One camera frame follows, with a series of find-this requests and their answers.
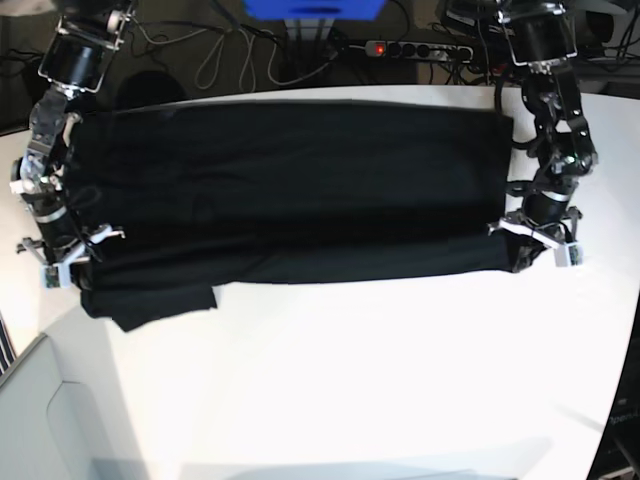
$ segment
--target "black garment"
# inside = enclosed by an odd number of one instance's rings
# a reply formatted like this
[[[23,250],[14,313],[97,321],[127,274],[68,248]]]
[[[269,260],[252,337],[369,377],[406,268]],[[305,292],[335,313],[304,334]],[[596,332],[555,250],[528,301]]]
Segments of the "black garment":
[[[70,198],[121,226],[83,280],[124,330],[215,307],[211,285],[511,269],[512,121],[381,103],[235,103],[98,114],[74,130]]]

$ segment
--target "electrical outlet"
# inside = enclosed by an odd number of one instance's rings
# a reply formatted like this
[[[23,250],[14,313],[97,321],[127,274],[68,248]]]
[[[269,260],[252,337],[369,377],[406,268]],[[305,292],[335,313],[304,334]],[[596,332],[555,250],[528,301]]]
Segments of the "electrical outlet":
[[[369,57],[401,58],[427,62],[471,63],[473,48],[465,45],[447,45],[432,42],[388,42],[369,40],[364,46]]]

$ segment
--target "cable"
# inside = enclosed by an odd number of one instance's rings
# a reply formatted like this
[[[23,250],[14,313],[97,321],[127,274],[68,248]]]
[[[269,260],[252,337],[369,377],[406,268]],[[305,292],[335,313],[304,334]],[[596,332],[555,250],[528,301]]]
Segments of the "cable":
[[[454,77],[454,85],[467,85],[468,82],[462,78],[462,71],[464,70],[464,65],[460,62],[455,62],[453,64],[455,69],[455,77]]]
[[[451,83],[451,80],[453,79],[454,69],[452,68],[451,70],[448,70],[447,67],[445,67],[441,63],[437,63],[436,65],[438,65],[441,69],[449,74],[449,78],[447,78],[447,81],[444,82],[445,85],[449,85]]]
[[[478,3],[478,17],[480,16],[480,3]],[[485,81],[487,85],[489,85],[489,73],[491,72],[491,67],[489,66],[489,48],[487,47],[487,42],[484,40],[484,35],[482,34],[482,27],[480,26],[480,19],[476,20],[476,26],[478,27],[478,34],[480,35],[480,41],[482,42],[482,48],[484,49],[484,59],[487,65],[487,70],[484,73]]]
[[[161,61],[159,58],[156,57],[157,53],[160,53],[160,51],[162,50],[162,47],[158,47],[158,46],[154,46],[150,43],[146,43],[145,47],[144,47],[144,51],[142,53],[136,53],[135,52],[135,48],[134,48],[134,44],[136,41],[136,35],[134,33],[133,30],[127,30],[127,33],[131,34],[131,41],[129,42],[129,53],[131,54],[132,58],[143,58],[143,57],[149,57],[151,59],[151,61],[153,63],[155,63],[156,65],[158,65],[159,67],[162,68],[162,70],[165,73],[169,72],[169,66],[164,63],[163,61]],[[159,38],[164,38],[166,40],[168,40],[169,38],[164,35],[164,34],[158,34],[158,35],[154,35],[153,37],[151,37],[153,40],[158,41]]]
[[[638,58],[636,58],[635,56],[633,57],[627,57],[627,58],[623,58],[622,60],[617,59],[616,57],[598,57],[598,58],[587,58],[585,56],[579,56],[578,60],[582,61],[582,62],[586,62],[589,63],[595,67],[598,67],[602,70],[604,70],[605,72],[608,73],[615,73],[618,70],[620,70],[621,68],[623,68],[626,65],[629,65],[631,63],[634,63],[634,61],[637,61]],[[615,65],[611,65],[611,66],[607,66],[607,65],[601,65],[600,62],[598,60],[615,60]]]
[[[225,38],[224,35],[220,35],[220,38],[216,40],[216,43],[213,44],[213,48],[209,51],[207,56],[204,58],[204,60],[198,67],[198,70],[196,70],[196,74],[193,77],[193,83],[196,86],[196,88],[198,88],[199,90],[210,89],[218,79],[218,73],[220,73],[220,60],[222,59],[222,52],[224,51],[224,38]],[[213,58],[216,52],[218,53],[218,55],[216,56],[216,64],[213,70],[213,75],[211,76],[211,79],[208,82],[201,83],[200,76],[202,75],[202,71],[209,64],[209,62],[211,61],[211,59]]]
[[[202,33],[205,33],[207,31],[213,31],[213,32],[217,32],[217,33],[222,33],[222,35],[216,40],[216,42],[214,43],[213,47],[211,48],[211,50],[209,51],[209,53],[207,54],[207,56],[204,58],[204,60],[202,61],[202,63],[200,64],[200,66],[198,67],[198,70],[196,71],[196,74],[194,76],[194,84],[196,86],[196,88],[198,88],[199,90],[208,90],[209,88],[211,88],[214,83],[216,82],[216,80],[218,79],[218,74],[220,73],[220,63],[222,60],[222,53],[224,51],[224,45],[225,45],[225,39],[226,37],[231,34],[233,32],[233,30],[224,30],[221,27],[214,27],[214,26],[209,26],[208,28],[204,28],[204,26],[202,26],[203,28],[201,28],[200,30],[197,30],[195,32],[191,32],[188,35],[184,35],[182,37],[178,37],[178,38],[173,38],[173,39],[168,39],[168,40],[164,40],[164,41],[157,41],[154,39],[154,37],[152,37],[151,35],[149,35],[149,33],[146,31],[146,29],[143,27],[143,23],[142,22],[138,22],[135,18],[134,18],[134,23],[136,24],[136,26],[140,29],[140,31],[142,32],[143,36],[145,37],[145,40],[154,46],[158,46],[158,47],[165,47],[168,45],[173,45],[176,44],[178,42],[182,42],[185,40],[189,40],[197,35],[200,35]],[[197,25],[197,24],[191,24],[191,22],[175,22],[175,21],[163,21],[163,22],[150,22],[150,23],[154,23],[154,24],[173,24],[173,25],[184,25],[185,26],[192,26],[192,25]],[[239,30],[239,32],[242,34],[242,36],[244,37],[244,40],[247,44],[247,56],[245,58],[245,61],[243,63],[242,66],[242,70],[240,72],[240,77],[238,79],[238,88],[241,92],[243,93],[253,93],[256,91],[257,88],[257,79],[256,79],[256,72],[255,72],[255,66],[253,64],[253,60],[252,60],[252,53],[253,53],[253,48],[254,48],[254,44],[255,44],[255,39],[256,37],[260,37],[260,38],[265,38],[265,39],[269,39],[270,41],[273,42],[274,46],[273,46],[273,51],[271,52],[271,57],[269,59],[269,64],[267,67],[267,76],[269,77],[269,80],[277,86],[280,87],[285,87],[285,86],[290,86],[290,85],[295,85],[297,83],[303,82],[305,80],[308,80],[309,78],[319,74],[320,72],[322,72],[323,70],[325,70],[332,62],[333,60],[336,59],[336,57],[338,56],[338,53],[334,53],[329,60],[321,65],[320,67],[318,67],[316,70],[303,75],[300,78],[297,78],[295,80],[289,80],[286,82],[280,82],[278,80],[276,80],[272,73],[271,73],[271,69],[273,66],[273,60],[275,59],[275,55],[276,52],[278,50],[278,48],[283,49],[282,45],[280,45],[280,43],[278,42],[277,37],[275,36],[275,34],[270,31],[270,30],[257,30],[249,25],[241,25],[242,30]],[[249,34],[247,34],[246,32],[257,32],[259,34],[253,34],[252,37],[249,37]],[[151,55],[153,53],[153,51],[148,51],[145,52],[143,55]],[[204,69],[207,67],[207,65],[209,65],[209,63],[211,62],[212,59],[215,58],[215,65],[214,65],[214,71],[213,71],[213,75],[212,77],[208,80],[208,81],[203,81],[202,74]],[[247,91],[244,88],[244,79],[245,76],[247,74],[247,71],[251,72],[251,88]]]
[[[360,76],[360,72],[358,72],[358,69],[352,62],[347,62],[347,65],[349,65],[351,72],[353,72],[353,76],[356,77],[358,82],[360,82],[360,85],[368,85],[367,82],[364,81],[364,78]]]
[[[362,71],[364,72],[364,74],[367,76],[367,78],[371,83],[373,83],[374,85],[381,85],[381,83],[378,81],[376,76],[371,71],[371,67],[368,63],[365,62],[361,64],[360,68],[362,69]]]
[[[199,30],[210,30],[212,32],[224,33],[226,29],[216,25],[207,25],[206,23],[190,22],[188,20],[159,20],[156,22],[136,22],[138,25],[175,25],[177,27],[192,27]]]
[[[271,83],[273,83],[274,85],[278,85],[279,87],[288,87],[290,85],[295,85],[297,83],[304,82],[305,80],[308,80],[311,77],[316,76],[320,72],[324,71],[329,65],[331,65],[331,63],[333,63],[333,61],[338,57],[338,52],[335,52],[329,57],[329,60],[327,60],[326,63],[316,68],[313,72],[307,73],[306,75],[303,75],[300,78],[296,78],[295,80],[280,82],[275,78],[273,78],[273,75],[271,74],[271,66],[273,64],[273,59],[276,56],[276,50],[277,50],[277,47],[274,46],[273,51],[271,52],[271,58],[269,59],[269,65],[267,66],[267,76],[269,77],[269,80],[271,81]]]
[[[2,66],[4,64],[4,62],[9,62],[9,63],[21,63],[22,64],[22,68],[16,70],[15,72],[9,72],[9,73],[0,73],[0,79],[11,79],[11,78],[15,78],[18,77],[22,74],[22,72],[33,62],[38,61],[42,58],[43,55],[40,54],[34,54],[33,56],[29,57],[29,58],[20,58],[20,57],[16,57],[13,55],[0,55],[0,69],[2,69]]]
[[[621,50],[622,48],[629,48],[637,43],[640,42],[640,37],[636,38],[635,40],[633,40],[632,42],[627,43],[624,47],[621,47],[620,45],[618,45],[617,47],[604,47],[605,50]]]
[[[629,49],[629,46],[631,44],[631,38],[633,37],[633,32],[635,31],[638,17],[640,17],[640,6],[636,5],[633,11],[633,17],[631,18],[629,25],[627,25],[627,28],[625,29],[620,39],[620,45],[618,46],[619,50],[616,54],[618,58],[623,58],[627,55],[627,50]]]
[[[187,35],[185,35],[183,37],[172,38],[170,40],[166,40],[166,41],[163,41],[163,42],[156,42],[155,40],[153,40],[153,38],[151,38],[149,36],[149,34],[145,30],[145,28],[142,26],[142,24],[140,22],[138,22],[138,20],[136,20],[135,17],[133,17],[133,22],[136,24],[136,26],[142,32],[142,35],[144,36],[145,40],[148,43],[150,43],[151,45],[157,45],[157,46],[173,45],[174,43],[182,42],[184,40],[189,40],[190,38],[193,38],[193,37],[195,37],[197,35],[201,35],[201,34],[207,32],[207,31],[209,31],[208,29],[201,28],[200,30],[196,30],[195,32],[191,32],[191,33],[189,33],[189,34],[187,34]]]
[[[404,33],[398,38],[398,40],[396,40],[396,42],[400,42],[402,41],[407,35],[409,35],[409,32],[411,31],[411,17],[409,16],[409,12],[407,12],[407,9],[404,7],[404,5],[402,5],[402,3],[399,2],[399,0],[390,0],[391,3],[395,3],[398,8],[400,8],[400,10],[402,10],[402,14],[404,15],[404,21],[405,21],[405,31]]]
[[[467,81],[463,76],[462,76],[462,72],[464,71],[464,69],[467,68],[466,65],[460,65],[458,67],[458,70],[456,71],[456,76],[458,79],[458,83],[457,85],[474,85],[472,81]],[[480,85],[481,83],[483,83],[484,79],[482,77],[480,77],[480,82],[479,83],[475,83],[475,85]]]
[[[14,55],[22,55],[22,56],[27,56],[27,57],[42,57],[44,55],[44,53],[42,52],[36,52],[36,51],[25,51],[25,50],[18,50],[17,48],[10,48],[9,50],[7,50],[5,53],[1,53],[0,57],[10,57],[11,54]]]
[[[233,30],[240,30],[240,22],[238,22],[238,19],[234,17],[231,12],[224,7],[224,5],[222,5],[218,0],[209,0],[209,4],[211,5],[211,8],[222,15],[227,22],[231,24]]]

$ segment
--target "blue box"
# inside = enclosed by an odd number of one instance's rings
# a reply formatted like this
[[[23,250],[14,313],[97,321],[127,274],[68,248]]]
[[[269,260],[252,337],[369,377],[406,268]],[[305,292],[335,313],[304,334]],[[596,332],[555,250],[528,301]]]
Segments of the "blue box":
[[[374,20],[385,0],[245,0],[258,20],[339,18]]]

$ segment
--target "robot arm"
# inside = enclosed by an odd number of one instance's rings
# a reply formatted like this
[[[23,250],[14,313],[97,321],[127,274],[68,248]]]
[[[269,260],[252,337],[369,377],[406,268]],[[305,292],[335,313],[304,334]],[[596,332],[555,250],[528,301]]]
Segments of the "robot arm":
[[[540,168],[533,181],[513,182],[509,193],[523,197],[522,207],[490,226],[521,236],[515,270],[528,267],[545,248],[553,248],[559,266],[582,263],[576,241],[581,213],[568,208],[579,178],[597,163],[589,125],[584,117],[578,83],[570,59],[577,55],[564,6],[557,1],[503,0],[498,20],[515,33],[507,36],[513,64],[529,71],[522,88],[527,109],[535,116],[537,136],[515,148],[527,150]],[[496,110],[501,110],[503,79],[496,86]],[[569,132],[558,132],[560,121]],[[569,230],[564,220],[570,220]]]
[[[65,129],[74,123],[73,114],[66,113],[68,102],[98,91],[123,43],[134,4],[130,0],[54,3],[63,15],[39,70],[51,87],[32,111],[31,141],[24,157],[14,165],[11,188],[27,203],[42,233],[41,241],[24,239],[18,250],[37,254],[47,287],[65,287],[71,284],[68,271],[73,261],[91,255],[93,243],[122,234],[108,225],[95,232],[84,232],[78,225],[63,185],[63,139]],[[565,9],[558,0],[500,0],[498,17],[505,28],[515,32],[514,39],[507,36],[514,66],[529,71],[523,100],[535,116],[537,132],[532,141],[514,143],[514,147],[537,157],[540,168],[533,181],[510,184],[507,193],[523,197],[522,207],[490,225],[490,233],[506,230],[516,236],[516,271],[529,266],[546,248],[556,251],[559,265],[577,265],[581,250],[575,237],[581,215],[568,204],[578,179],[591,172],[597,155],[570,64],[576,47]],[[499,82],[496,87],[498,111],[502,85]],[[566,122],[569,132],[557,131],[560,121]],[[571,220],[571,230],[564,226],[564,220]]]
[[[40,241],[23,239],[18,253],[29,251],[36,256],[47,288],[71,286],[71,264],[91,255],[95,243],[122,234],[109,225],[94,232],[84,232],[79,225],[64,189],[64,139],[81,120],[78,114],[67,113],[69,102],[100,89],[134,7],[127,0],[62,0],[56,6],[63,15],[38,70],[51,86],[31,112],[31,140],[24,156],[14,163],[10,183],[42,234]]]

